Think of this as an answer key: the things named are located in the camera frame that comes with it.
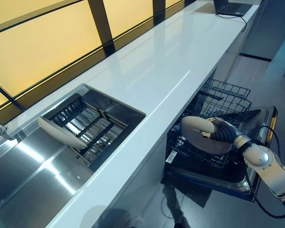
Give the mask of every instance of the dish drying rack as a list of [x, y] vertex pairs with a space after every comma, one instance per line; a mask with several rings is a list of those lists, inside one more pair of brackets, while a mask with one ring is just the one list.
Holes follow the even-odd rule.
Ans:
[[89, 164], [127, 127], [127, 124], [91, 106], [81, 97], [64, 106], [49, 120], [54, 121], [87, 144], [87, 147], [79, 152], [71, 149]]
[[213, 155], [197, 149], [181, 134], [180, 122], [188, 115], [205, 119], [218, 116], [239, 127], [251, 107], [251, 102], [247, 100], [249, 93], [249, 89], [208, 79], [168, 132], [166, 159], [173, 153], [180, 153], [183, 156], [195, 156], [205, 165], [224, 168], [229, 161], [228, 153]]

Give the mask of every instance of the white cabinet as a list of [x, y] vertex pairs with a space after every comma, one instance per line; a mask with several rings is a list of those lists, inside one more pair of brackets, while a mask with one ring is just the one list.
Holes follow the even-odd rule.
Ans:
[[247, 27], [245, 31], [240, 32], [237, 38], [231, 43], [223, 57], [218, 62], [218, 66], [216, 68], [214, 79], [226, 82], [230, 72], [232, 70], [232, 67], [234, 65], [234, 62], [239, 55], [243, 44], [247, 38], [247, 35], [249, 33], [249, 30], [251, 29], [252, 24], [254, 23], [256, 13], [251, 17], [251, 19], [247, 23]]
[[140, 222], [144, 209], [163, 177], [166, 141], [166, 136], [160, 140], [150, 157], [135, 172], [136, 175], [128, 180], [113, 200], [110, 209], [94, 224], [94, 228], [130, 228]]

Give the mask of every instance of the dishwasher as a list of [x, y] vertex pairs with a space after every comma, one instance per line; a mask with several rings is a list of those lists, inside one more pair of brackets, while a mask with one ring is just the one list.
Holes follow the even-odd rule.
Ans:
[[180, 130], [181, 119], [185, 116], [205, 119], [217, 116], [269, 147], [272, 132], [260, 126], [267, 125], [274, 129], [277, 110], [274, 106], [252, 108], [247, 99], [249, 93], [249, 89], [208, 79], [168, 131], [164, 177], [254, 201], [245, 178], [246, 169], [255, 192], [260, 177], [246, 166], [235, 151], [218, 155], [203, 152], [186, 141]]

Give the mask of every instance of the stainless steel sink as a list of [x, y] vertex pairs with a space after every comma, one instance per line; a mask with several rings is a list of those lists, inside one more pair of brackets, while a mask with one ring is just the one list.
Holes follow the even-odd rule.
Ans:
[[86, 85], [45, 113], [83, 140], [74, 153], [34, 121], [0, 145], [0, 228], [41, 228], [63, 208], [145, 115]]

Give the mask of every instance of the black cable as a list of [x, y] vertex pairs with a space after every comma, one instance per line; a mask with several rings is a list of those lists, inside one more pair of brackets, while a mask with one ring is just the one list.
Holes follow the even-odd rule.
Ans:
[[266, 126], [266, 125], [260, 126], [260, 130], [262, 129], [262, 127], [268, 128], [268, 129], [271, 130], [272, 133], [274, 134], [275, 140], [276, 140], [276, 144], [277, 144], [277, 155], [280, 157], [280, 141], [279, 141], [279, 139], [278, 139], [278, 137], [277, 137], [276, 132], [275, 132], [271, 127], [268, 127], [268, 126]]
[[173, 219], [173, 217], [169, 217], [169, 216], [166, 215], [165, 212], [163, 211], [162, 204], [163, 204], [163, 201], [164, 201], [165, 198], [166, 198], [166, 196], [164, 196], [164, 197], [162, 198], [162, 201], [161, 201], [161, 212], [162, 212], [162, 214], [164, 215], [164, 217], [166, 217], [167, 219]]
[[255, 191], [253, 190], [252, 184], [251, 184], [250, 179], [249, 179], [249, 176], [248, 176], [247, 169], [246, 169], [246, 172], [245, 172], [245, 176], [246, 176], [248, 185], [249, 185], [249, 187], [250, 187], [250, 190], [251, 190], [253, 196], [255, 197], [256, 203], [259, 205], [259, 207], [260, 207], [267, 215], [269, 215], [270, 217], [273, 217], [273, 218], [275, 218], [275, 219], [276, 219], [276, 218], [277, 218], [277, 219], [284, 219], [284, 218], [285, 218], [285, 214], [284, 214], [284, 215], [273, 215], [273, 214], [271, 214], [269, 211], [267, 211], [267, 210], [263, 207], [263, 205], [261, 204], [261, 202], [258, 200], [257, 194], [256, 194]]
[[244, 22], [245, 22], [245, 27], [244, 27], [244, 29], [242, 30], [242, 32], [244, 32], [245, 30], [246, 30], [246, 28], [247, 28], [247, 22], [244, 20], [244, 18], [243, 17], [241, 17], [241, 16], [235, 16], [235, 17], [223, 17], [223, 16], [221, 16], [221, 15], [219, 15], [219, 14], [215, 14], [215, 16], [216, 17], [219, 17], [219, 18], [225, 18], [225, 19], [230, 19], [230, 18], [241, 18]]
[[[274, 131], [271, 127], [268, 127], [268, 126], [266, 126], [266, 125], [260, 126], [260, 130], [261, 130], [263, 127], [268, 128], [268, 129], [271, 130], [272, 133], [275, 135], [275, 139], [276, 139], [276, 143], [277, 143], [277, 153], [278, 153], [278, 156], [280, 156], [280, 141], [279, 141], [279, 139], [278, 139], [278, 137], [277, 137], [277, 134], [275, 133], [275, 131]], [[245, 176], [246, 176], [246, 179], [247, 179], [247, 183], [248, 183], [248, 185], [249, 185], [249, 187], [250, 187], [250, 190], [251, 190], [251, 192], [252, 192], [252, 195], [255, 197], [256, 203], [259, 205], [259, 207], [260, 207], [267, 215], [269, 215], [270, 217], [273, 217], [273, 218], [275, 218], [275, 219], [276, 219], [276, 218], [277, 218], [277, 219], [284, 219], [284, 218], [285, 218], [285, 214], [284, 214], [284, 215], [273, 215], [273, 214], [271, 214], [269, 211], [267, 211], [267, 210], [263, 207], [263, 205], [261, 204], [261, 202], [259, 201], [259, 199], [258, 199], [258, 197], [257, 197], [257, 194], [256, 194], [255, 191], [253, 190], [253, 187], [252, 187], [252, 184], [251, 184], [251, 182], [250, 182], [247, 169], [246, 169], [246, 172], [245, 172]]]

